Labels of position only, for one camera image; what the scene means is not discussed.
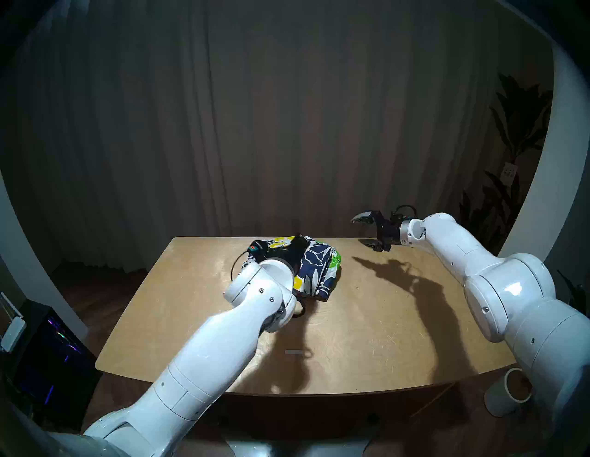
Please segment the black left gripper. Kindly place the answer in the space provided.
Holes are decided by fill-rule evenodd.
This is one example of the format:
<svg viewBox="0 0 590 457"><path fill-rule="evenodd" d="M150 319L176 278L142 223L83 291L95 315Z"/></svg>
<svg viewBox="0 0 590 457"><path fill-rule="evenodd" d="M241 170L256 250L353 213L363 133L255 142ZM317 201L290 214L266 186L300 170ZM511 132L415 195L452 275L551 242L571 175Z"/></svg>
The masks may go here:
<svg viewBox="0 0 590 457"><path fill-rule="evenodd" d="M297 234L290 243L285 246L271 248L266 250L266 259L278 259L287 264L293 275L297 275L305 253L309 247L310 241L301 234Z"/></svg>

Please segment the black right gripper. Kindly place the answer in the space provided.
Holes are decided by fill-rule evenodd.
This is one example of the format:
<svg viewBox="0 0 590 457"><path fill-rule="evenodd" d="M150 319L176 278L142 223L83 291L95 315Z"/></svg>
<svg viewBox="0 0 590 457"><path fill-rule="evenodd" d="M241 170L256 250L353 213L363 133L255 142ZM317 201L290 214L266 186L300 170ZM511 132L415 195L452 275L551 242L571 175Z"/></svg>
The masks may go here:
<svg viewBox="0 0 590 457"><path fill-rule="evenodd" d="M381 211L364 211L355 215L351 222L376 225L376 239L359 239L361 244L375 252L389 252L392 245L401 245L402 214L392 212L387 219Z"/></svg>

